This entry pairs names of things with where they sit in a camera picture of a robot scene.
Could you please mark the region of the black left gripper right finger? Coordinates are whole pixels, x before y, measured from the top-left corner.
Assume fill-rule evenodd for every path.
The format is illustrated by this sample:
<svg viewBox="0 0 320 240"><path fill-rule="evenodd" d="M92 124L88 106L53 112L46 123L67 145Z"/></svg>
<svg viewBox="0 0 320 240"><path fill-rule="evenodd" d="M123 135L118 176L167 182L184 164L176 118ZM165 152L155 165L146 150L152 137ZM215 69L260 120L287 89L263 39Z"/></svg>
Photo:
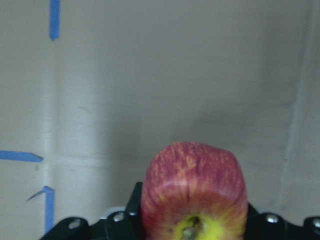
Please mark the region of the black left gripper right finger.
<svg viewBox="0 0 320 240"><path fill-rule="evenodd" d="M252 204L248 204L247 240L318 240L319 238L319 216L306 217L301 225L296 225L279 214L258 212Z"/></svg>

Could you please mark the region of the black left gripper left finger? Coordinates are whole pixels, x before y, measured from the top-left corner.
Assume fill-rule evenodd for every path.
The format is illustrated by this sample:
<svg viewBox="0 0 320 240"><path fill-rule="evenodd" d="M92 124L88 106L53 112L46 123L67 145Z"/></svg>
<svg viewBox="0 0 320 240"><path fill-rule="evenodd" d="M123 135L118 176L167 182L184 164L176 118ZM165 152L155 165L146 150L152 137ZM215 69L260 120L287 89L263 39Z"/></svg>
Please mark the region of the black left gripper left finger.
<svg viewBox="0 0 320 240"><path fill-rule="evenodd" d="M141 240L140 202L142 182L137 182L124 209L109 210L89 225L81 217L68 217L44 234L42 240Z"/></svg>

